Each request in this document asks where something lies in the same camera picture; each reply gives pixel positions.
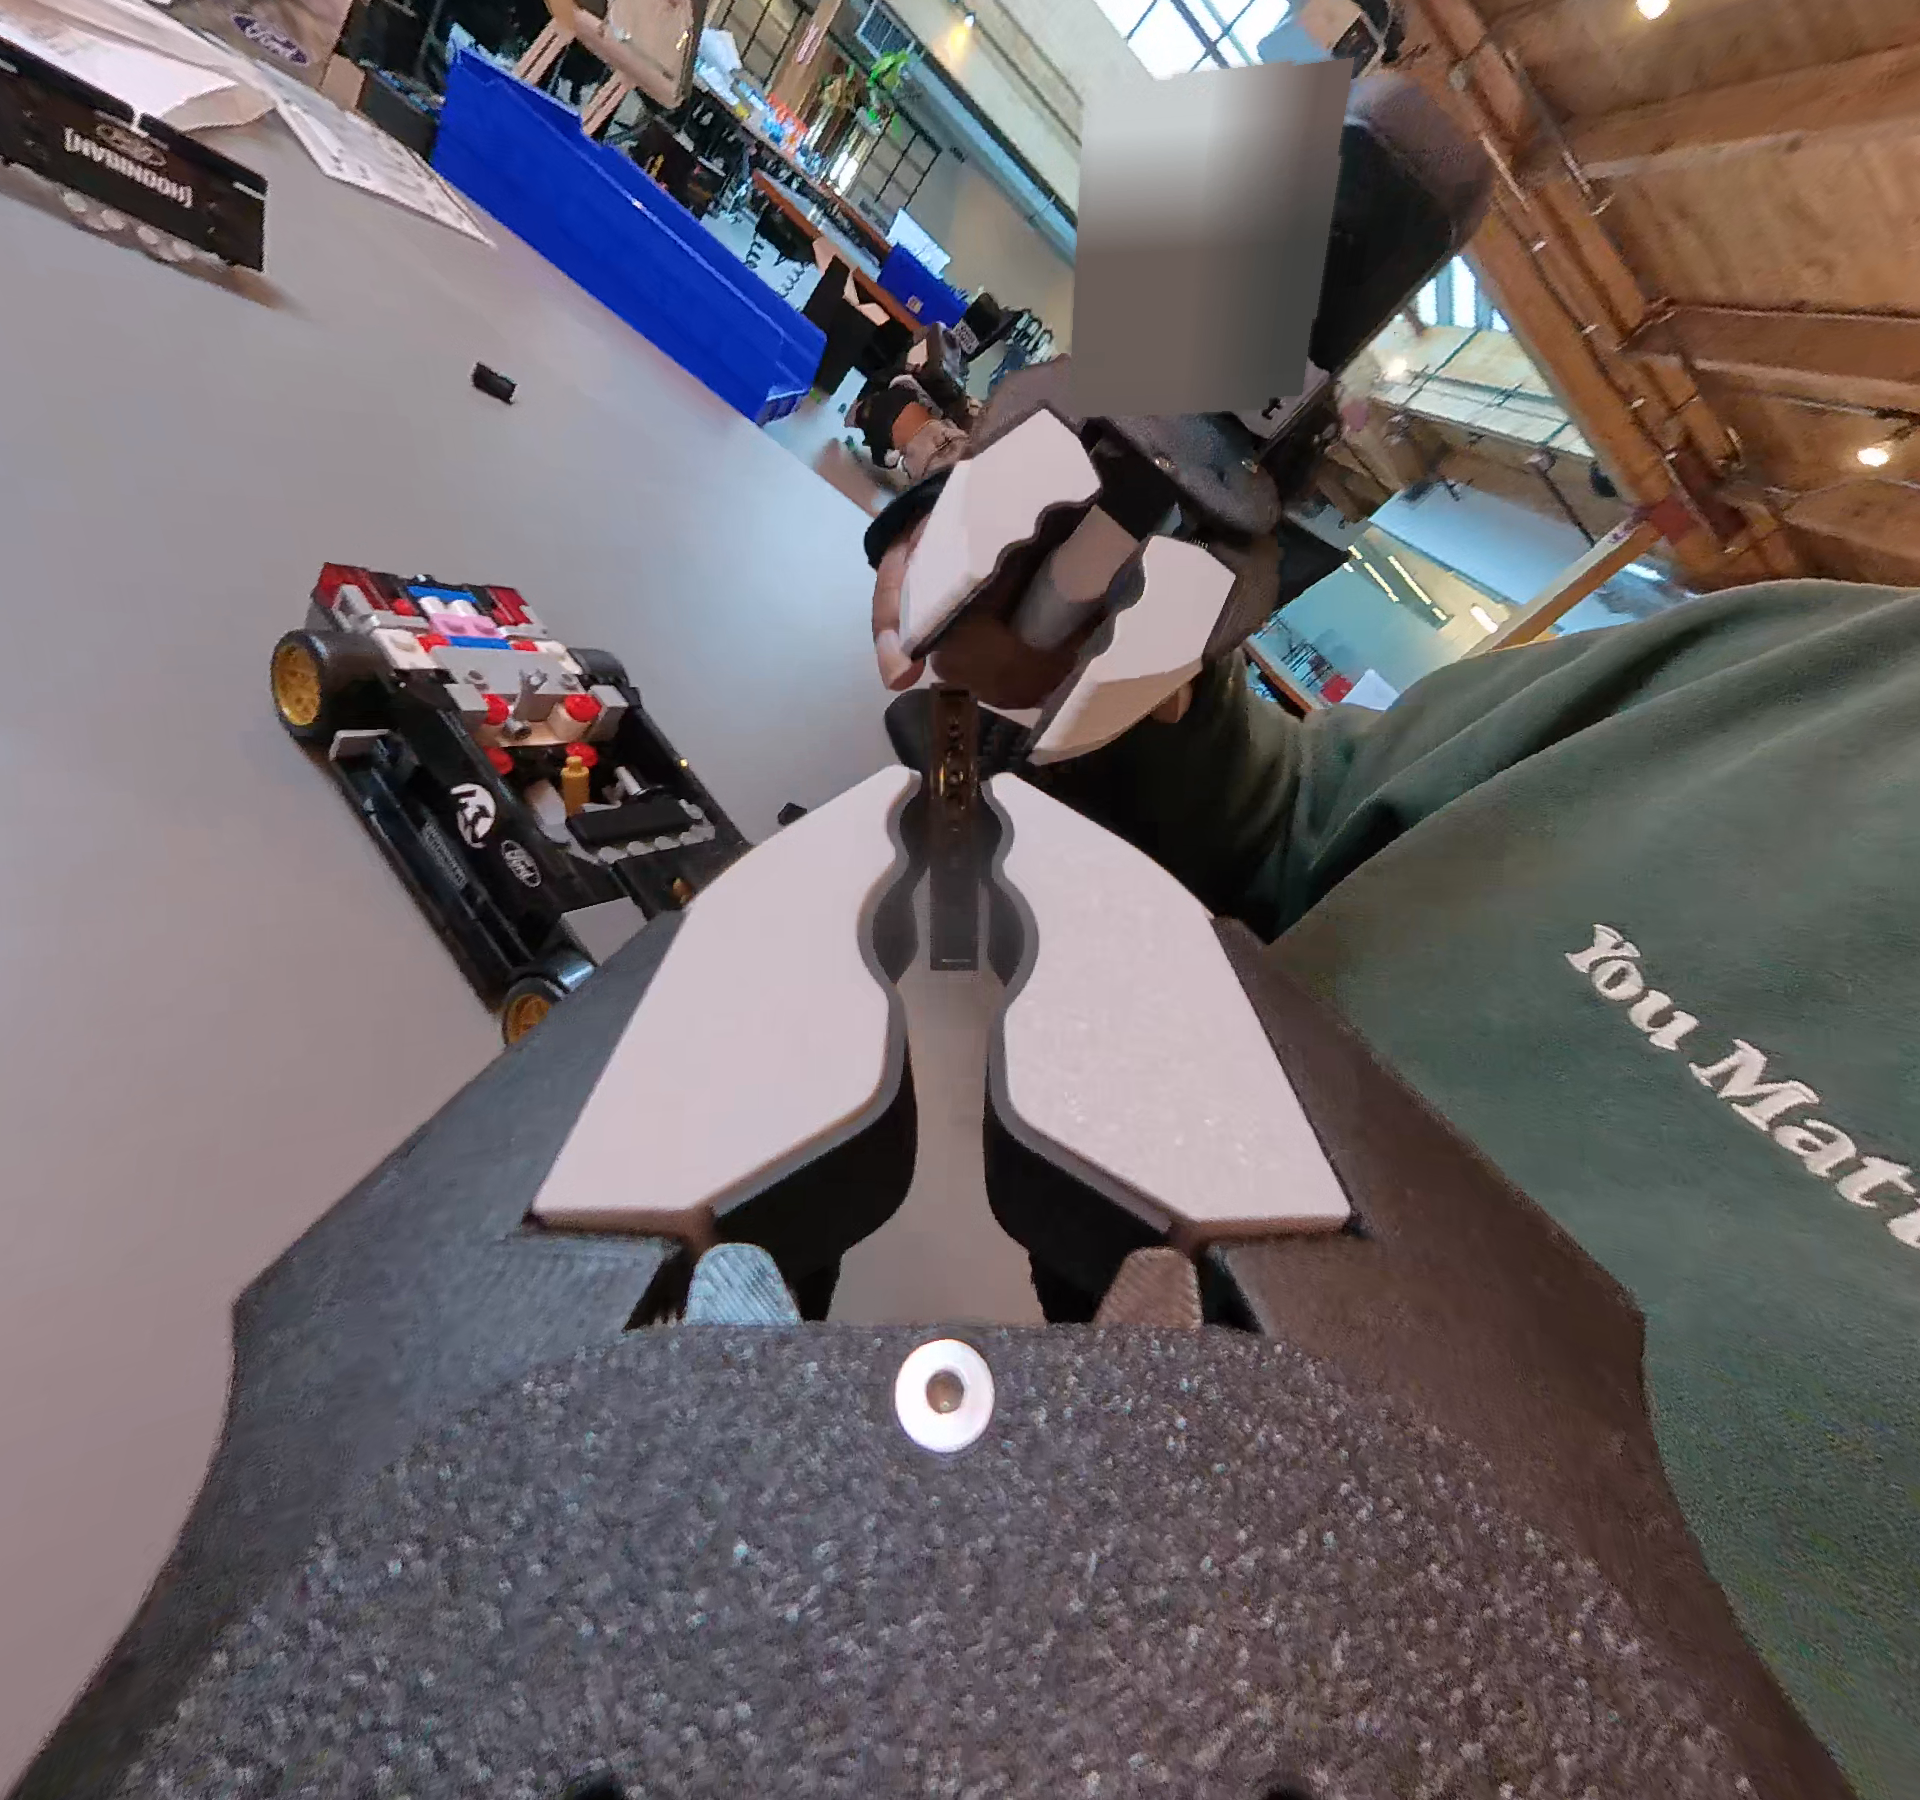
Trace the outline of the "person's right hand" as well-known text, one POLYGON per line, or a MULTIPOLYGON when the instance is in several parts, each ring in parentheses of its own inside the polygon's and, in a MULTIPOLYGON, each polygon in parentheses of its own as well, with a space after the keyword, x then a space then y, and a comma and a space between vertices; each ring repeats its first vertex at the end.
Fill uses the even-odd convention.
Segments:
POLYGON ((1001 559, 992 582, 974 593, 929 657, 909 657, 900 635, 900 594, 920 529, 920 524, 901 529, 872 522, 862 541, 875 570, 872 640, 887 690, 903 691, 931 677, 968 690, 982 709, 1017 717, 1043 709, 1090 661, 1088 649, 1101 651, 1112 640, 1114 627, 1102 614, 1081 621, 1062 645, 1045 651, 1020 640, 1014 614, 1041 562, 1039 547, 1026 545, 1001 559))

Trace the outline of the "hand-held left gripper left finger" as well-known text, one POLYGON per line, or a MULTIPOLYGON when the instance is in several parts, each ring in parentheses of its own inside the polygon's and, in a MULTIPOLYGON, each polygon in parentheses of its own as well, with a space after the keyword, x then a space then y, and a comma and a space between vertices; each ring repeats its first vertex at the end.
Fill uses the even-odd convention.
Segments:
POLYGON ((913 773, 878 768, 701 890, 539 1183, 551 1230, 707 1238, 900 1081, 876 901, 913 773))

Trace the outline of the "folded paper sheet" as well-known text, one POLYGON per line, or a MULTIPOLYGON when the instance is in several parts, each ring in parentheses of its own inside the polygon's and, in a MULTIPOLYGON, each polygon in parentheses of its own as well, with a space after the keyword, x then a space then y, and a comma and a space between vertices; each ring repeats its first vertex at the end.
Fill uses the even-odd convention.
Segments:
POLYGON ((268 80, 275 115, 324 178, 395 204, 479 244, 491 242, 453 187, 390 133, 299 80, 268 80))

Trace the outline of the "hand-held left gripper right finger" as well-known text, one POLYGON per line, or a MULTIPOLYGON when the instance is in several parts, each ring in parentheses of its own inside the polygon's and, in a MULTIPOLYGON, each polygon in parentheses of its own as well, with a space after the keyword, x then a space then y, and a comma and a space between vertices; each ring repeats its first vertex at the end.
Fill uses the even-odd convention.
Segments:
POLYGON ((1161 1235, 1343 1228, 1350 1198, 1203 903, 1024 780, 985 799, 1015 948, 989 1055, 1006 1130, 1161 1235))

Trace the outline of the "crumpled white paper bags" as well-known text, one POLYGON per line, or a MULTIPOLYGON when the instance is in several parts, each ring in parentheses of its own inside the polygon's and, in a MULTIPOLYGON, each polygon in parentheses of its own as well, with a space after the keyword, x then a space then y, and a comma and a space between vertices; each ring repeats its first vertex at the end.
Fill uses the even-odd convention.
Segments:
POLYGON ((180 25, 168 0, 2 0, 2 34, 180 133, 240 129, 273 107, 260 75, 180 25))

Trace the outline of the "person's green sweatshirt torso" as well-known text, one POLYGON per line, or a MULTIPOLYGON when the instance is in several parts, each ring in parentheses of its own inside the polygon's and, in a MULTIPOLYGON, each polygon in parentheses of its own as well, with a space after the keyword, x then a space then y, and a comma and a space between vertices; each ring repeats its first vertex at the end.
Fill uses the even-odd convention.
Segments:
POLYGON ((1293 735, 1281 958, 1635 1298, 1744 1634, 1916 1796, 1916 594, 1460 661, 1293 735))

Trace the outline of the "black lego car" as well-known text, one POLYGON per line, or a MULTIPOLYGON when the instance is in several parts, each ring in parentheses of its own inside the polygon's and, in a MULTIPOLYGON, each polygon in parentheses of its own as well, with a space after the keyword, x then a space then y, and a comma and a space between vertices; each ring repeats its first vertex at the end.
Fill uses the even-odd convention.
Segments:
POLYGON ((748 850, 621 661, 501 582, 326 561, 270 693, 509 1046, 748 850))

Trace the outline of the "long black lego plate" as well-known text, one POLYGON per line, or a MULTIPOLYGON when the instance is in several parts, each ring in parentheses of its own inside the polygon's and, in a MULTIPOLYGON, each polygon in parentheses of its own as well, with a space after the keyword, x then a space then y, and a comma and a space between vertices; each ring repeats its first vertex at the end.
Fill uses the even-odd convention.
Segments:
POLYGON ((980 728, 973 691, 935 683, 927 704, 927 963, 973 974, 980 958, 980 728))

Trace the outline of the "person's right forearm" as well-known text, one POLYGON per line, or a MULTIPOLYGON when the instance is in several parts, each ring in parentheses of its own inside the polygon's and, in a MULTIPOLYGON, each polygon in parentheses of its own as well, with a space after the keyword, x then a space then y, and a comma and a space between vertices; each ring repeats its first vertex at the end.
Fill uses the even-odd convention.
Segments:
POLYGON ((1074 761, 1056 794, 1269 943, 1422 820, 1420 781, 1445 739, 1413 700, 1297 719, 1224 657, 1074 761))

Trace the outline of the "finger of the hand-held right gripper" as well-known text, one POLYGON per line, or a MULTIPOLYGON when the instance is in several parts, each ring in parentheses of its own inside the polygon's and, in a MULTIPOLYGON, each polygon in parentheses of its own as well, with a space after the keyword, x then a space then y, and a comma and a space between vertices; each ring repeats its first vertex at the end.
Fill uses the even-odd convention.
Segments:
POLYGON ((1121 580, 1124 604, 1090 638, 1056 704, 1026 743, 1032 766, 1051 766, 1109 745, 1189 683, 1236 586, 1206 547, 1154 535, 1121 580))
POLYGON ((958 461, 920 522, 900 594, 900 635, 925 658, 1001 559, 1036 545, 1041 562, 1014 627, 1039 651, 1062 645, 1106 601, 1106 513, 1076 429, 1051 412, 1006 427, 958 461))

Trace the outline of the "blue plastic bin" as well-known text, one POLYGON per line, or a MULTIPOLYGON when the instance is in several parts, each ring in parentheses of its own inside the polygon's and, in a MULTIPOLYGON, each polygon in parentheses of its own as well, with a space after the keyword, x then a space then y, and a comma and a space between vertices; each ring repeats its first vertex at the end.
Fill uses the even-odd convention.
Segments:
POLYGON ((432 164, 740 415, 772 424, 810 394, 824 332, 571 107, 475 50, 448 64, 432 164))

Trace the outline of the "black printed lego plate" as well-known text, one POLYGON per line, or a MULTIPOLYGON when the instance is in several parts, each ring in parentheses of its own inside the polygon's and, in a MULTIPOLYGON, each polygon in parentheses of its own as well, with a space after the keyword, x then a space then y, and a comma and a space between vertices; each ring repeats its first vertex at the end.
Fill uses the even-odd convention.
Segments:
POLYGON ((11 42, 2 164, 54 187, 82 226, 155 256, 266 268, 266 176, 11 42))

